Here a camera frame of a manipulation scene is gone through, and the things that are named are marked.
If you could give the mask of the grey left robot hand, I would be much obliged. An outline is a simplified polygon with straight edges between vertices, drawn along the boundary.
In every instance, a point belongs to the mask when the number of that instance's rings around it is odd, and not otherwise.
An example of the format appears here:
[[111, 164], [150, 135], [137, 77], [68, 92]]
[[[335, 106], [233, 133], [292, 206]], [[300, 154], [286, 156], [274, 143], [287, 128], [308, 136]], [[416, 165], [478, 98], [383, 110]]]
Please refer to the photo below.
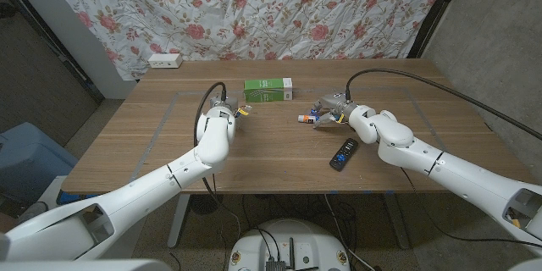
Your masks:
[[213, 118], [226, 119], [229, 127], [235, 127], [236, 120], [248, 116], [252, 111], [251, 105], [240, 105], [236, 97], [226, 97], [224, 101], [220, 96], [213, 97], [209, 102], [210, 109], [207, 115]]

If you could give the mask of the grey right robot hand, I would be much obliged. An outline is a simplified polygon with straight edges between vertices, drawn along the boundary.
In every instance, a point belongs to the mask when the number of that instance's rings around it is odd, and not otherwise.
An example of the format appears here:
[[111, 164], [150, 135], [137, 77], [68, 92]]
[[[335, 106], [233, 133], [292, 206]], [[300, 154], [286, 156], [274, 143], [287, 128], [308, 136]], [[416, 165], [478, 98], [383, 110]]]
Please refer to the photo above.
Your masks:
[[334, 93], [320, 97], [312, 106], [312, 113], [318, 116], [313, 128], [322, 124], [345, 124], [350, 114], [350, 104], [344, 93]]

